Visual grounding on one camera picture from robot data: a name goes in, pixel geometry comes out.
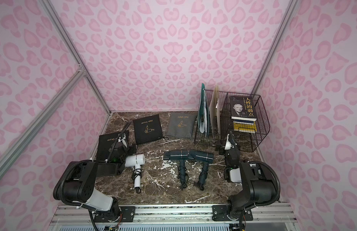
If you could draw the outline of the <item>white hair dryer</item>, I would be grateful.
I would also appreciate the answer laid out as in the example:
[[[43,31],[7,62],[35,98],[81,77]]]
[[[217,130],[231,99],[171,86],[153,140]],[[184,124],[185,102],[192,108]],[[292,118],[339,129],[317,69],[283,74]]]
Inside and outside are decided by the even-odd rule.
[[[134,189],[137,194],[141,193],[141,168],[143,165],[145,165],[144,154],[128,156],[125,160],[125,167],[133,167],[132,180],[134,181]]]

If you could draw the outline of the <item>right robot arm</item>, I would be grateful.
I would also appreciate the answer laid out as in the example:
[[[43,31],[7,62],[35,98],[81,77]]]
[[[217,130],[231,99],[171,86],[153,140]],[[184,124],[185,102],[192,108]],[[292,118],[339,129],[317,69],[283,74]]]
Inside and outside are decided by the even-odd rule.
[[[224,151],[224,179],[242,185],[240,192],[228,198],[227,216],[230,219],[241,219],[253,208],[273,204],[279,200],[281,192],[280,180],[268,164],[241,161],[240,155],[236,148]]]

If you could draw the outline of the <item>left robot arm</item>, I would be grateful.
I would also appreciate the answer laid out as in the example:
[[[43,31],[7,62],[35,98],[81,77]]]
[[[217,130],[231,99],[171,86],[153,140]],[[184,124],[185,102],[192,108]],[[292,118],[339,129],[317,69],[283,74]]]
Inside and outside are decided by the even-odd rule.
[[[87,209],[91,214],[107,221],[121,219],[118,199],[107,196],[95,188],[96,178],[117,176],[125,169],[129,145],[114,143],[108,157],[101,160],[72,161],[53,190],[55,200],[65,205]]]

